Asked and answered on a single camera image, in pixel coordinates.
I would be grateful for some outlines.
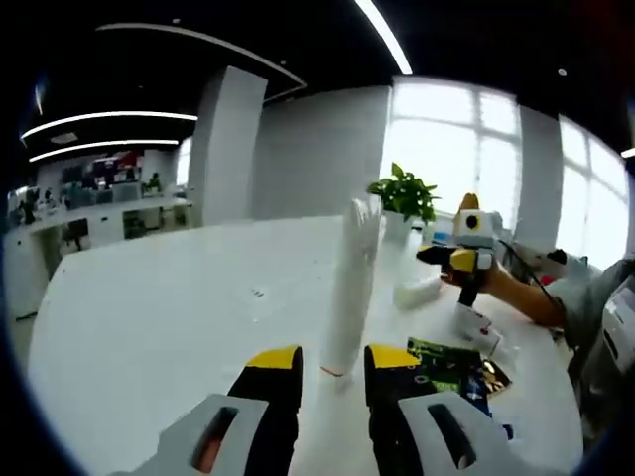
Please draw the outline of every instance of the white pillar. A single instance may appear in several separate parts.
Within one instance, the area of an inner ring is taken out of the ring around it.
[[[558,120],[520,107],[523,173],[515,240],[547,253],[556,247],[563,194],[563,153]]]
[[[251,176],[267,80],[229,66],[205,87],[192,136],[194,226],[251,218]]]

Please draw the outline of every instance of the white plant pot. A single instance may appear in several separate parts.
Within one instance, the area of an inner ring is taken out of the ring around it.
[[[433,238],[435,237],[435,222],[430,221],[427,225],[422,225],[421,229],[421,244],[432,245]]]
[[[386,232],[384,240],[397,244],[405,244],[413,226],[415,217],[411,216],[404,221],[404,215],[394,211],[384,211],[386,217]]]

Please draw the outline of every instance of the bright window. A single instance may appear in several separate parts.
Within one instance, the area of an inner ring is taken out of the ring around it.
[[[184,139],[179,146],[177,157],[177,185],[187,185],[190,173],[191,137]]]
[[[382,160],[435,184],[435,209],[455,214],[467,192],[513,228],[520,193],[520,127],[515,100],[468,84],[433,80],[395,83]]]
[[[556,244],[574,256],[587,256],[591,265],[604,270],[626,251],[628,185],[623,161],[566,118],[561,118],[561,134],[565,169]]]

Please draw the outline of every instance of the white table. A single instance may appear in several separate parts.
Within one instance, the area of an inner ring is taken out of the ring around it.
[[[340,224],[202,228],[66,257],[36,319],[29,361],[62,443],[90,474],[131,470],[155,452],[162,429],[208,394],[225,393],[252,356],[297,343],[305,377],[291,473],[377,474],[362,359],[343,394],[318,370]],[[448,326],[457,290],[410,314],[392,306],[396,253],[380,250],[364,343],[403,347],[412,335],[460,344]],[[548,332],[493,298],[475,307],[520,348],[514,384],[491,401],[495,417],[515,427],[512,446],[534,464],[571,470],[582,455],[580,422]]]

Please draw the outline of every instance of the black cable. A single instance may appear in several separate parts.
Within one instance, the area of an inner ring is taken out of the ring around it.
[[[545,293],[545,296],[549,299],[549,301],[556,308],[560,310],[564,310],[563,304],[559,300],[557,300],[555,297],[549,294],[549,292],[545,289],[543,284],[534,274],[534,271],[532,270],[531,266],[529,266],[527,262],[520,257],[520,255],[516,252],[516,250],[514,250],[514,248],[510,244],[505,243],[503,240],[498,240],[498,241],[501,245],[507,248],[507,251],[509,251],[512,255],[514,255],[514,258],[516,258],[518,262],[523,266],[523,268],[525,268],[525,272],[529,274],[529,276],[536,282],[536,284],[538,284],[538,286],[540,286],[540,289],[543,290],[543,293]]]

